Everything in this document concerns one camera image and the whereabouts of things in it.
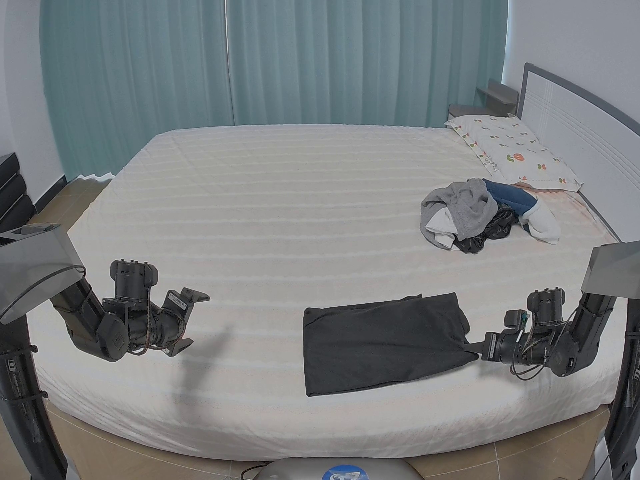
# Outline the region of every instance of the wall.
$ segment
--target wall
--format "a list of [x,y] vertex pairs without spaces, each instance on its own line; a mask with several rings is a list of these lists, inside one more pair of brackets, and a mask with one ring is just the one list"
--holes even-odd
[[13,151],[35,202],[63,174],[42,84],[40,0],[0,0],[0,155]]
[[640,0],[509,0],[503,83],[520,90],[525,62],[640,121]]

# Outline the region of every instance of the black pants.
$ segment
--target black pants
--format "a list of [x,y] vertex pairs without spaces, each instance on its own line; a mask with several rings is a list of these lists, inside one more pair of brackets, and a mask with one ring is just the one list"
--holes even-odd
[[308,396],[375,388],[457,368],[469,332],[455,293],[333,308],[303,320]]

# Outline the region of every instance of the gray cloth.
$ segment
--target gray cloth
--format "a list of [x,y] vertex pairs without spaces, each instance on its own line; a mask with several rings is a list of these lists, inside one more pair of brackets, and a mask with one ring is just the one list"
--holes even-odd
[[466,183],[455,182],[446,188],[436,188],[420,204],[420,231],[436,247],[446,249],[437,242],[435,233],[425,227],[439,210],[449,208],[458,240],[480,235],[498,212],[498,203],[489,194],[484,180],[471,178]]

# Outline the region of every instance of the curtain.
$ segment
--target curtain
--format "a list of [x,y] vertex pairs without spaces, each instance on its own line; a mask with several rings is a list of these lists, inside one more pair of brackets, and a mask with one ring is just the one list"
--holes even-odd
[[500,80],[508,0],[227,0],[236,124],[442,126]]
[[154,135],[280,123],[442,126],[501,78],[508,0],[42,0],[69,179]]
[[42,71],[68,179],[154,135],[231,125],[224,0],[42,0]]

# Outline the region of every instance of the mattress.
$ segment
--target mattress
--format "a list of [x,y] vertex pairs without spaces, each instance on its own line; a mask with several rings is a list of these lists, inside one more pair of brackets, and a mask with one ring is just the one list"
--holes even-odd
[[307,397],[306,307],[456,292],[470,341],[503,329],[535,289],[580,298],[591,249],[613,242],[579,198],[540,194],[557,245],[516,227],[477,255],[437,249],[420,202],[452,181],[486,177],[452,131],[408,127],[219,127],[156,136],[69,231],[99,297],[114,259],[153,263],[169,289],[207,292],[169,358],[108,363],[76,350],[49,302],[29,313],[42,387],[63,411],[133,441],[194,456],[407,457],[471,447],[611,402],[623,346],[619,300],[588,368],[534,381],[507,365],[459,369],[373,390]]

